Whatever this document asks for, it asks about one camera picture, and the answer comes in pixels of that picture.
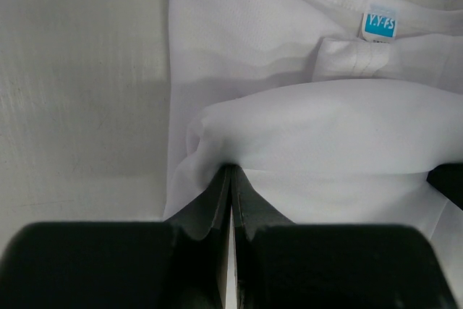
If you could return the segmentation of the white t shirt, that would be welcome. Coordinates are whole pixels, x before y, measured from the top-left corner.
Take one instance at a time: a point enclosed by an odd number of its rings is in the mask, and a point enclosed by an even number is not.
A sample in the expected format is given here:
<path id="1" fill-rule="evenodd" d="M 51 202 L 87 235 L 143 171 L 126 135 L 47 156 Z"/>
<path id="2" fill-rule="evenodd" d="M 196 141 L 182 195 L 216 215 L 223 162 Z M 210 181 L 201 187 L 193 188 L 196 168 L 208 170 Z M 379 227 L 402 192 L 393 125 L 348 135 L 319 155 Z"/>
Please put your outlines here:
<path id="1" fill-rule="evenodd" d="M 406 0 L 169 0 L 165 217 L 220 165 L 298 223 L 420 230 L 462 298 L 462 11 Z"/>

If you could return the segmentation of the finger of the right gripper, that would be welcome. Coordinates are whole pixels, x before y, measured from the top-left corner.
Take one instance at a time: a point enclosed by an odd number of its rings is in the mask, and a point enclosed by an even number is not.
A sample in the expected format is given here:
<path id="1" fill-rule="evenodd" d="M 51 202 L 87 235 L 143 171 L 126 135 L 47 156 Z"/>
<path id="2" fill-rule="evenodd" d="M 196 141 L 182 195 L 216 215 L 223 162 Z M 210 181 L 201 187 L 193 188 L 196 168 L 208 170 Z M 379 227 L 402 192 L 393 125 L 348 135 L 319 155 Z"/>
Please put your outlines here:
<path id="1" fill-rule="evenodd" d="M 463 209 L 463 164 L 443 164 L 431 170 L 427 182 Z"/>

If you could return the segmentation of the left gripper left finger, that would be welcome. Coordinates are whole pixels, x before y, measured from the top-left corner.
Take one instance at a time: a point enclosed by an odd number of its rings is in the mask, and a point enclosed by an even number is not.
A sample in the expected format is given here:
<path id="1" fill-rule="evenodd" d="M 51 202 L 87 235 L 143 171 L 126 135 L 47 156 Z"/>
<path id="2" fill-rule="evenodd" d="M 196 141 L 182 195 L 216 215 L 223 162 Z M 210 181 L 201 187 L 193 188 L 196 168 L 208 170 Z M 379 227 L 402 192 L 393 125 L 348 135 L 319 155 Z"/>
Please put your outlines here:
<path id="1" fill-rule="evenodd" d="M 221 308 L 231 173 L 162 222 L 27 225 L 1 257 L 1 306 Z"/>

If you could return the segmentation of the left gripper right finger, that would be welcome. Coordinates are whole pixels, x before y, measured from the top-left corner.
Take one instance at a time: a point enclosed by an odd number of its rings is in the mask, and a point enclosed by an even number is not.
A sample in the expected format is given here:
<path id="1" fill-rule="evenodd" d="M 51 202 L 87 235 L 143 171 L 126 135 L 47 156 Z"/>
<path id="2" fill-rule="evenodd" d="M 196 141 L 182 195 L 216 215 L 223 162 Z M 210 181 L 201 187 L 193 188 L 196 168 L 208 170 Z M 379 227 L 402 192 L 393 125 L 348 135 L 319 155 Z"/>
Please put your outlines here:
<path id="1" fill-rule="evenodd" d="M 455 308 L 412 227 L 295 224 L 231 169 L 239 308 Z"/>

